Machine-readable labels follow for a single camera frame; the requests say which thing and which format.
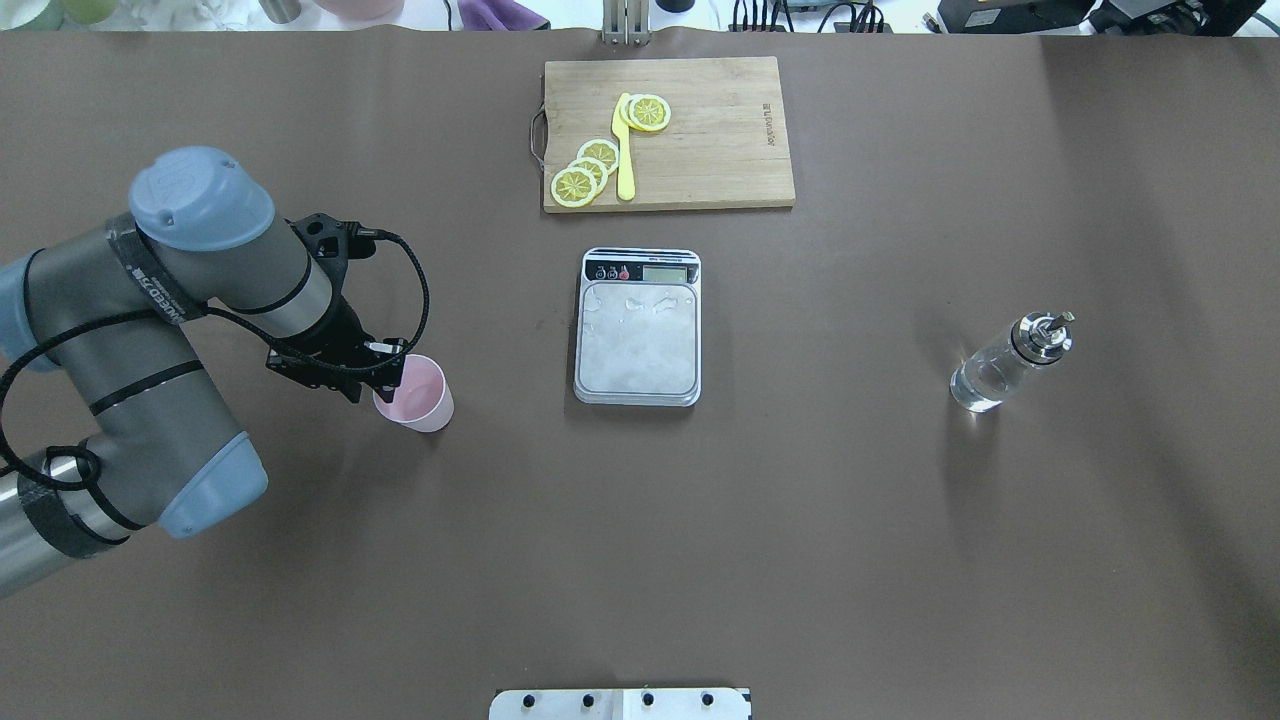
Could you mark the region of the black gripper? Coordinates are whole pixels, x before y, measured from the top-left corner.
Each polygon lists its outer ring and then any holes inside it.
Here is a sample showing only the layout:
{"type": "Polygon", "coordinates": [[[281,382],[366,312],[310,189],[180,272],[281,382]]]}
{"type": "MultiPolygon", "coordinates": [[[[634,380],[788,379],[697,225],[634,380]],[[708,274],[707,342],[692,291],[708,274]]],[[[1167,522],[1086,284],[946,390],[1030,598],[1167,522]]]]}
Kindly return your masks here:
{"type": "Polygon", "coordinates": [[[323,213],[287,225],[303,245],[308,269],[301,290],[280,309],[301,304],[305,310],[319,307],[320,314],[289,334],[265,329],[271,337],[268,369],[312,389],[334,389],[353,404],[361,400],[364,388],[378,397],[394,397],[402,384],[410,341],[378,340],[366,332],[342,291],[352,261],[372,258],[384,243],[404,252],[410,245],[397,233],[340,222],[323,213]]]}

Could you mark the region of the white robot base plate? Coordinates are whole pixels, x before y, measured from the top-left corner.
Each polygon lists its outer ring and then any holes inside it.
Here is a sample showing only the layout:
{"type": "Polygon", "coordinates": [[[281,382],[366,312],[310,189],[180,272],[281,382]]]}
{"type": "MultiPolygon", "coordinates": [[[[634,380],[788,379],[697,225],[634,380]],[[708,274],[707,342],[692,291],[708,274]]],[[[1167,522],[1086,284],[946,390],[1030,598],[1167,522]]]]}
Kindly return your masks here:
{"type": "Polygon", "coordinates": [[[749,689],[639,687],[508,689],[495,694],[489,719],[751,719],[749,689]]]}

